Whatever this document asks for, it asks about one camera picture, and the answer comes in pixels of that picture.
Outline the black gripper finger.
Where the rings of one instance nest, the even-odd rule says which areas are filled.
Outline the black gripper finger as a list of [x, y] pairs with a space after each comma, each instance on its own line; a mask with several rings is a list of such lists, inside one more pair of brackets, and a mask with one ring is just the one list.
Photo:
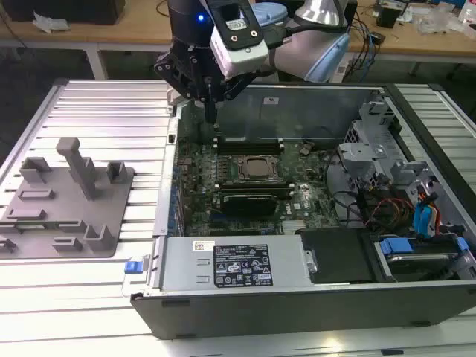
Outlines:
[[201, 103], [205, 112], [205, 120], [208, 123], [211, 122], [209, 87], [205, 83], [205, 77], [196, 54], [186, 54], [181, 59], [174, 54], [165, 54], [158, 58], [154, 69], [182, 97]]
[[213, 81], [210, 85], [210, 122], [215, 123], [217, 110], [220, 103], [233, 100], [253, 80], [257, 78], [257, 72], [241, 74], [229, 80]]

